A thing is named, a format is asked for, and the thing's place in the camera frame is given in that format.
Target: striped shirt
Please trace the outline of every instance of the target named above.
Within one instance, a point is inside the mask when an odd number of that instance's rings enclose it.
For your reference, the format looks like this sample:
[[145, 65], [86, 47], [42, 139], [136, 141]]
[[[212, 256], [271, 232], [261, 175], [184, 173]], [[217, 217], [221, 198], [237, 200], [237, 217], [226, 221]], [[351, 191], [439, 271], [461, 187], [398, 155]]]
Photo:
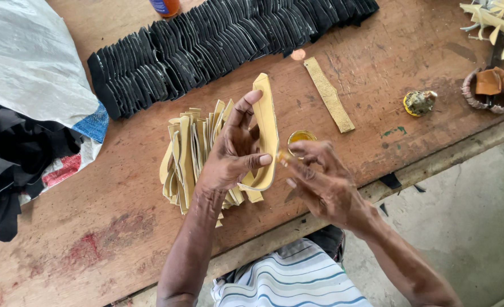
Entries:
[[344, 270], [307, 239], [237, 270], [235, 283], [214, 282], [215, 307], [368, 306]]

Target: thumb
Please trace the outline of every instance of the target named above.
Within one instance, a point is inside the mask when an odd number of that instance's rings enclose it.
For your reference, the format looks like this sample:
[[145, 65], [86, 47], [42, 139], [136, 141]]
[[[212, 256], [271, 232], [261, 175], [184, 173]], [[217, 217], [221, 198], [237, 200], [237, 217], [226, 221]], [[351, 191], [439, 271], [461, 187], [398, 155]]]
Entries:
[[255, 153], [244, 157], [239, 157], [236, 161], [240, 173], [245, 173], [253, 169], [267, 166], [273, 162], [273, 157], [269, 153]]

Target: black fabric scrap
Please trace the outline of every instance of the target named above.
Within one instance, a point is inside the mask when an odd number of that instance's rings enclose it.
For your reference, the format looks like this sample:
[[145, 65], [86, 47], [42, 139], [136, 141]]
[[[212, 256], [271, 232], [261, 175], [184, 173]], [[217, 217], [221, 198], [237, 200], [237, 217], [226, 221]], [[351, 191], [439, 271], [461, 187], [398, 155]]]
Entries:
[[36, 198], [53, 159], [77, 154], [83, 142], [81, 133], [58, 122], [33, 120], [0, 105], [0, 241], [17, 234], [19, 195]]

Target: orange bottle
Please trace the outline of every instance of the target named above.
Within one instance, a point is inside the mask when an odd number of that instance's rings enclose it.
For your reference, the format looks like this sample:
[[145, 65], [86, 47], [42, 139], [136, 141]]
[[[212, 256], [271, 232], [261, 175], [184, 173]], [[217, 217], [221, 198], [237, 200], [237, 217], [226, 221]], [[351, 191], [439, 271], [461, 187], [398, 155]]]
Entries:
[[153, 8], [163, 17], [171, 17], [178, 13], [180, 0], [149, 0]]

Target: person's right hand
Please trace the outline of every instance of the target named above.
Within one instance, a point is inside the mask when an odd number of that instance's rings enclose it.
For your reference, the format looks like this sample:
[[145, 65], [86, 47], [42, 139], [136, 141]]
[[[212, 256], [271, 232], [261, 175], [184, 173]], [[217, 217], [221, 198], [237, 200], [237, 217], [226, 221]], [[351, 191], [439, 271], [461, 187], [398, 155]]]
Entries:
[[[300, 163], [295, 157], [283, 155], [281, 163], [294, 174], [286, 181], [296, 189], [311, 213], [364, 239], [378, 212], [358, 193], [349, 170], [338, 159], [331, 143], [299, 141], [288, 147], [304, 159]], [[321, 165], [323, 173], [310, 168], [311, 163]]]

